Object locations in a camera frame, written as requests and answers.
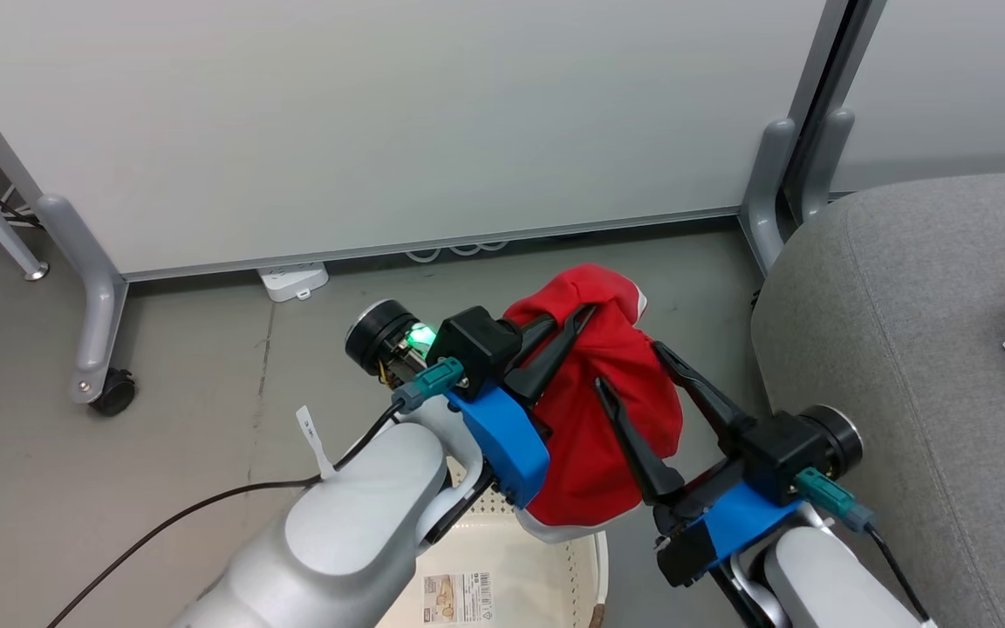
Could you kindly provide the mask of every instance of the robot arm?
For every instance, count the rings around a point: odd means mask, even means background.
[[[400,303],[372,306],[348,333],[347,352],[395,389],[395,399],[413,405],[435,394],[422,390],[444,359],[457,361],[458,380],[296,498],[173,627],[378,624],[412,579],[416,557],[487,486],[518,507],[541,488],[543,439],[551,434],[527,413],[591,313],[582,307],[558,333],[552,322],[519,330],[472,308],[446,320],[433,338]],[[546,350],[531,358],[543,342]],[[838,477],[857,464],[862,442],[848,419],[818,407],[757,421],[661,343],[654,349],[709,419],[726,456],[684,482],[634,432],[611,383],[594,382],[653,507],[661,534],[655,558],[669,584],[686,587],[712,576],[751,627],[917,627],[793,488],[802,469]],[[456,486],[447,479],[446,456],[467,470]],[[745,569],[744,552],[762,541],[769,541],[766,549]]]
[[[446,487],[446,453],[457,450],[442,444],[470,439],[457,426],[459,415],[434,399],[384,430],[264,526],[173,627],[378,624],[413,577],[432,512],[459,495]]]

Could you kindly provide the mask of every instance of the green led light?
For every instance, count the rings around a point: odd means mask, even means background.
[[[413,328],[410,330],[410,337],[407,338],[410,347],[413,347],[416,353],[421,355],[429,354],[434,340],[436,340],[436,333],[430,330],[429,326],[424,325],[424,323],[414,323]]]

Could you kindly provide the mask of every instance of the barcode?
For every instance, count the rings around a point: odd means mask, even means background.
[[[486,608],[490,608],[492,605],[490,573],[479,574],[479,600],[482,600],[482,605],[484,605]]]

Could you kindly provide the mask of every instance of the red cloth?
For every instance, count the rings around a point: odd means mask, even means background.
[[[631,423],[658,456],[672,456],[681,436],[677,391],[652,341],[634,329],[645,297],[630,279],[586,263],[515,302],[506,318],[526,325],[549,313],[560,324],[586,302],[599,307],[535,408],[553,436],[546,484],[527,511],[546,526],[602,525],[642,499],[595,394],[595,378],[615,386]]]

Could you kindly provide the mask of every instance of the cable connector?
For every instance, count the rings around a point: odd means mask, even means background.
[[[402,402],[402,413],[411,413],[421,407],[427,399],[447,393],[463,379],[463,365],[454,358],[436,362],[421,373],[416,374],[413,381],[403,383],[394,389],[390,400],[393,403]]]
[[[874,524],[874,513],[866,505],[857,504],[852,493],[813,467],[799,472],[793,484],[799,495],[832,513],[853,533],[862,533]]]

